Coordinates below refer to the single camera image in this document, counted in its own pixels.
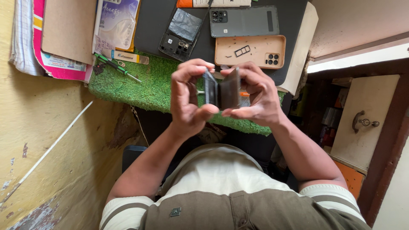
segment sim card tray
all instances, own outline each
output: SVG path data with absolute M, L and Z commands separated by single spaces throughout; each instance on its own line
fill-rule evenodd
M 250 46 L 247 45 L 247 46 L 245 46 L 245 47 L 243 47 L 241 49 L 238 49 L 238 50 L 234 51 L 234 54 L 236 55 L 236 57 L 240 57 L 241 55 L 243 55 L 245 53 L 248 53 L 248 52 L 250 52 Z

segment peach phone case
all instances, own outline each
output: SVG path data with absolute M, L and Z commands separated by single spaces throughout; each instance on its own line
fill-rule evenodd
M 216 38 L 214 62 L 233 66 L 253 61 L 260 68 L 280 69 L 284 65 L 285 36 L 244 36 Z

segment wire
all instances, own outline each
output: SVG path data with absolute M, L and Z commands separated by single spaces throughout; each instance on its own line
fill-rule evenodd
M 27 177 L 36 169 L 36 167 L 41 163 L 41 161 L 47 156 L 47 154 L 54 148 L 54 146 L 63 138 L 63 136 L 70 130 L 70 128 L 74 125 L 74 123 L 78 120 L 78 118 L 87 110 L 87 108 L 92 105 L 94 100 L 92 100 L 79 114 L 78 116 L 71 122 L 71 124 L 65 129 L 63 134 L 51 145 L 51 147 L 41 156 L 41 158 L 31 167 L 31 169 L 24 175 L 23 178 L 13 187 L 13 189 L 7 194 L 7 196 L 1 201 L 0 207 L 13 195 L 13 193 L 17 190 L 17 188 L 27 179 Z

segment phone back cover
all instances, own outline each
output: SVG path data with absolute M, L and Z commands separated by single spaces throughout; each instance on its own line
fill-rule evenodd
M 227 23 L 212 22 L 212 13 L 218 10 L 227 11 Z M 280 34 L 276 6 L 211 8 L 209 18 L 214 38 Z

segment button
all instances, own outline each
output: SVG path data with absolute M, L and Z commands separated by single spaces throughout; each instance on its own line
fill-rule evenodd
M 247 220 L 245 218 L 241 218 L 239 222 L 239 225 L 240 225 L 239 227 L 245 225 L 246 223 L 247 223 Z

